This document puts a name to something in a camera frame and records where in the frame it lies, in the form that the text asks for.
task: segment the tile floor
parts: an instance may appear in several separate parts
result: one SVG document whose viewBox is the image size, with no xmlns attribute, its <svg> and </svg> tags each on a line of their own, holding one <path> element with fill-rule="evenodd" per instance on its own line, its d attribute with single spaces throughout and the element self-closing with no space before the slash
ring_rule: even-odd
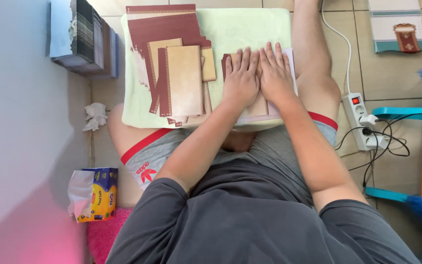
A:
<svg viewBox="0 0 422 264">
<path fill-rule="evenodd" d="M 124 57 L 124 36 L 120 17 L 126 5 L 196 3 L 197 8 L 285 8 L 294 10 L 294 0 L 90 0 L 92 6 L 102 15 L 115 31 L 120 33 L 120 57 Z M 377 107 L 420 107 L 422 106 L 422 81 L 416 74 L 422 69 L 422 52 L 414 55 L 401 53 L 373 53 L 368 0 L 326 0 L 325 17 L 337 30 L 346 35 L 353 47 L 350 79 L 353 92 L 364 94 L 369 112 Z M 332 75 L 343 93 L 346 93 L 346 65 L 348 45 L 324 26 L 331 56 Z M 120 65 L 118 80 L 95 81 L 92 84 L 92 101 L 101 102 L 107 110 L 123 101 L 125 85 L 124 62 Z M 350 129 L 346 113 L 341 106 L 338 117 L 338 142 Z M 397 123 L 394 135 L 407 140 L 411 156 L 399 157 L 385 154 L 376 163 L 374 176 L 369 186 L 390 189 L 410 195 L 419 194 L 422 172 L 422 121 L 407 120 Z M 132 207 L 141 195 L 141 190 L 120 162 L 106 127 L 93 133 L 95 166 L 118 166 L 120 168 L 118 205 Z M 338 150 L 348 168 L 354 168 L 369 161 L 369 153 L 358 152 L 354 137 L 347 136 Z M 361 189 L 364 169 L 351 171 Z M 422 256 L 422 229 L 411 220 L 402 206 L 395 203 L 369 199 L 392 224 L 413 251 Z"/>
</svg>

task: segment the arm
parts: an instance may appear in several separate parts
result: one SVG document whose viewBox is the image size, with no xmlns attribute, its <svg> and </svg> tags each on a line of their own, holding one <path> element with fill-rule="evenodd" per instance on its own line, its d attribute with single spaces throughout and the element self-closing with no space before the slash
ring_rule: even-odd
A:
<svg viewBox="0 0 422 264">
<path fill-rule="evenodd" d="M 260 59 L 263 95 L 281 112 L 317 211 L 341 199 L 367 203 L 346 166 L 294 93 L 289 59 L 282 54 L 279 43 L 276 44 L 276 58 L 268 44 L 266 54 L 261 49 Z"/>
<path fill-rule="evenodd" d="M 259 91 L 255 77 L 258 53 L 249 66 L 250 49 L 237 51 L 234 66 L 226 60 L 223 99 L 211 115 L 167 159 L 155 179 L 167 177 L 190 189 L 208 171 L 216 153 L 237 122 L 243 110 L 253 104 Z"/>
</svg>

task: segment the tissue box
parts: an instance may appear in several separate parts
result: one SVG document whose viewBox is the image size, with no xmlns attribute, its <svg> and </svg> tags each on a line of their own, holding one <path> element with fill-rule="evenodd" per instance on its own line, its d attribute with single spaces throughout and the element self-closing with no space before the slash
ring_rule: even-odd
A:
<svg viewBox="0 0 422 264">
<path fill-rule="evenodd" d="M 94 171 L 92 185 L 91 216 L 80 215 L 79 223 L 105 221 L 115 216 L 117 201 L 118 168 L 91 168 L 83 171 Z"/>
</svg>

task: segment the pink towel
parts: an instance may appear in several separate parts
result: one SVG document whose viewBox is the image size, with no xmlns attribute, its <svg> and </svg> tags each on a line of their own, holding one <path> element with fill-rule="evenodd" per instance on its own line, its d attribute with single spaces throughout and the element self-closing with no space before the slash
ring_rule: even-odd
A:
<svg viewBox="0 0 422 264">
<path fill-rule="evenodd" d="M 132 210 L 131 208 L 117 208 L 114 218 L 87 223 L 87 247 L 96 264 L 105 264 L 115 238 Z"/>
</svg>

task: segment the person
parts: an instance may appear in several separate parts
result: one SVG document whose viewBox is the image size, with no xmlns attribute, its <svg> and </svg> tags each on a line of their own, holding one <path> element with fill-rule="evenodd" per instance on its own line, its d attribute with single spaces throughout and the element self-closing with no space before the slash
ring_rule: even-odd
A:
<svg viewBox="0 0 422 264">
<path fill-rule="evenodd" d="M 111 111 L 122 161 L 149 185 L 107 264 L 419 263 L 333 149 L 341 99 L 318 0 L 295 0 L 292 40 L 299 97 L 288 57 L 279 43 L 274 56 L 268 43 L 239 50 L 234 65 L 226 61 L 222 101 L 193 132 L 128 127 L 123 105 Z M 285 126 L 238 135 L 233 147 L 248 151 L 224 151 L 259 90 Z"/>
</svg>

